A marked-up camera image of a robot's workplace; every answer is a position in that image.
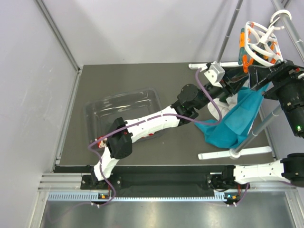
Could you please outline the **white round clip hanger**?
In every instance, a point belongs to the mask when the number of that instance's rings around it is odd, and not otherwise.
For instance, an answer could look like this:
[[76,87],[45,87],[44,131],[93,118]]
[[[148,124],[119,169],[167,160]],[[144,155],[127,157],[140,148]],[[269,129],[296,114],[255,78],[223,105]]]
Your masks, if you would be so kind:
[[244,73],[248,72],[249,66],[256,64],[271,67],[283,61],[282,53],[278,44],[275,31],[283,30],[284,26],[276,26],[275,23],[283,14],[289,19],[292,15],[288,10],[276,11],[270,19],[270,25],[265,27],[257,22],[248,21],[240,32],[238,64],[243,66]]

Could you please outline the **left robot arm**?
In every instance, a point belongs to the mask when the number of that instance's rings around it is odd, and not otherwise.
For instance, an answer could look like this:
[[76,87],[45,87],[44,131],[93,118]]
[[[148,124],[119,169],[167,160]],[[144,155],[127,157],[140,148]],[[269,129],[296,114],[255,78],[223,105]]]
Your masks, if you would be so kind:
[[[93,185],[97,188],[105,187],[118,161],[128,157],[133,151],[133,144],[140,139],[191,122],[208,128],[218,128],[224,124],[226,116],[215,100],[220,96],[234,96],[243,88],[248,75],[240,67],[236,67],[221,72],[219,82],[202,85],[199,80],[200,72],[199,69],[195,73],[198,84],[185,85],[173,104],[156,113],[133,120],[119,117],[113,121],[107,134],[96,138],[89,145],[89,149],[93,152],[95,147],[103,149],[98,163],[91,170]],[[208,104],[215,108],[218,116],[213,120],[197,121],[198,111]]]

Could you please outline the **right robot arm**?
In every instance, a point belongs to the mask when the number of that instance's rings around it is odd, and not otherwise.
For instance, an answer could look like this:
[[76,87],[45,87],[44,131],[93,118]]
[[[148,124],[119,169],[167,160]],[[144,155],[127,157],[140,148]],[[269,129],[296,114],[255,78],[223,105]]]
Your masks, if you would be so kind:
[[284,112],[291,128],[276,133],[279,137],[275,143],[277,149],[285,149],[286,157],[279,160],[256,165],[228,165],[221,174],[225,187],[244,185],[250,182],[279,181],[296,187],[304,186],[304,151],[296,149],[291,136],[304,136],[304,69],[285,60],[273,66],[250,66],[248,70],[250,88],[258,90],[268,83],[273,87],[267,90],[265,99],[277,100],[279,106],[273,114]]

